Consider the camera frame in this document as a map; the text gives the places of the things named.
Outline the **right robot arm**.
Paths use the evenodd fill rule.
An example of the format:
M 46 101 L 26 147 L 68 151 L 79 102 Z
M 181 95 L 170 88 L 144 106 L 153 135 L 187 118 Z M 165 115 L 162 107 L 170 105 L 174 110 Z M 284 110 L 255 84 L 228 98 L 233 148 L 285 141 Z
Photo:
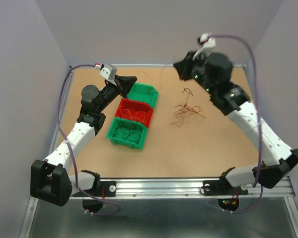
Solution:
M 219 189 L 231 193 L 236 187 L 259 183 L 272 189 L 298 164 L 298 148 L 293 149 L 269 127 L 248 94 L 232 83 L 233 64 L 222 53 L 197 59 L 189 51 L 173 64 L 181 80 L 195 80 L 210 96 L 210 101 L 224 116 L 235 123 L 258 150 L 260 162 L 223 172 Z

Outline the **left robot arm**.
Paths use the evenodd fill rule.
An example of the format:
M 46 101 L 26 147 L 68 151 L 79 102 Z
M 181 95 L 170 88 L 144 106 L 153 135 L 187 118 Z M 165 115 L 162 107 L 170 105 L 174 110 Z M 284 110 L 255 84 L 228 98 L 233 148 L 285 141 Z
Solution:
M 135 76 L 116 75 L 113 82 L 106 80 L 101 90 L 95 85 L 82 89 L 80 114 L 71 132 L 44 160 L 35 160 L 31 165 L 31 196 L 64 206 L 78 192 L 96 195 L 100 191 L 98 173 L 83 170 L 69 176 L 68 171 L 76 167 L 75 158 L 102 129 L 106 119 L 102 111 L 116 97 L 126 98 L 136 81 Z

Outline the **far green plastic bin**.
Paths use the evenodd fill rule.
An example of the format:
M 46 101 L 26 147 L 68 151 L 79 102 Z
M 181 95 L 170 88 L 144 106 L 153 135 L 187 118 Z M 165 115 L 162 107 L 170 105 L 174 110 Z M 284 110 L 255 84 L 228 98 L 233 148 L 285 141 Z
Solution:
M 127 95 L 128 99 L 147 103 L 153 109 L 156 106 L 158 91 L 151 85 L 135 83 Z

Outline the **green plastic bin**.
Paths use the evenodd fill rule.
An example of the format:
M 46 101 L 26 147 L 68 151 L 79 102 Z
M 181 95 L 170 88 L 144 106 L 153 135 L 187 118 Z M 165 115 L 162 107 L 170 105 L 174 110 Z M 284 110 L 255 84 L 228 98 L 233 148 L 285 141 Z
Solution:
M 135 83 L 127 95 L 128 99 L 147 103 L 153 109 L 156 106 L 158 91 L 151 85 Z
M 148 128 L 140 122 L 114 117 L 106 137 L 114 145 L 142 150 L 147 132 Z

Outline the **red plastic bin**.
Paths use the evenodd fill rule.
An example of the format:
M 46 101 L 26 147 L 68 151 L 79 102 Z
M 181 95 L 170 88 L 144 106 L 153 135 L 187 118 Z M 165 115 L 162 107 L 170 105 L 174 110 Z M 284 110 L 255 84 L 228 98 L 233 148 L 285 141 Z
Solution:
M 115 117 L 140 122 L 146 128 L 149 128 L 153 108 L 147 103 L 121 99 L 120 104 L 115 113 Z

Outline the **near green plastic bin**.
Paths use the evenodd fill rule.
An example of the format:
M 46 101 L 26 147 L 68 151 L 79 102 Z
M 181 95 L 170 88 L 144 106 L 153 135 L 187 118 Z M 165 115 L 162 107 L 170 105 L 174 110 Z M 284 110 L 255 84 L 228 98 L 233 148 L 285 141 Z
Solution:
M 142 150 L 147 132 L 148 128 L 140 122 L 114 117 L 106 137 L 114 145 Z

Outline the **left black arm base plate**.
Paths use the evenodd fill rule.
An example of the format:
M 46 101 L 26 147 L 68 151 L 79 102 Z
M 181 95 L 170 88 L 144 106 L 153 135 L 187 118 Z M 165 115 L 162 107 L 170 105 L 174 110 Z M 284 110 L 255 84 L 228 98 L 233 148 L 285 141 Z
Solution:
M 79 187 L 85 192 L 96 197 L 115 197 L 117 183 L 114 180 L 87 179 L 78 181 Z

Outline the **aluminium front mounting rail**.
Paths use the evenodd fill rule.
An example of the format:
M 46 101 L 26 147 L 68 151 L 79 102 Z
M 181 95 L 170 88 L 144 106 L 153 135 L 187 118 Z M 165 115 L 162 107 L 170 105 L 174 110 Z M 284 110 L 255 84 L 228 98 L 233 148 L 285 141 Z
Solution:
M 217 178 L 102 178 L 114 180 L 117 183 L 116 196 L 110 199 L 180 199 L 180 198 L 232 198 L 238 196 L 258 197 L 261 185 L 241 186 L 248 190 L 248 195 L 205 196 L 200 193 L 204 180 L 218 180 Z

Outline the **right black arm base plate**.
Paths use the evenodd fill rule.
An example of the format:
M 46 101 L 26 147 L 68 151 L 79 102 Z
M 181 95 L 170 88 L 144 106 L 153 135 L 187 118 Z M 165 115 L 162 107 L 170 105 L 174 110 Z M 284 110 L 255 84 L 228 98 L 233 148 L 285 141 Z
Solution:
M 200 193 L 205 196 L 248 195 L 248 190 L 241 187 L 232 187 L 222 180 L 204 180 Z

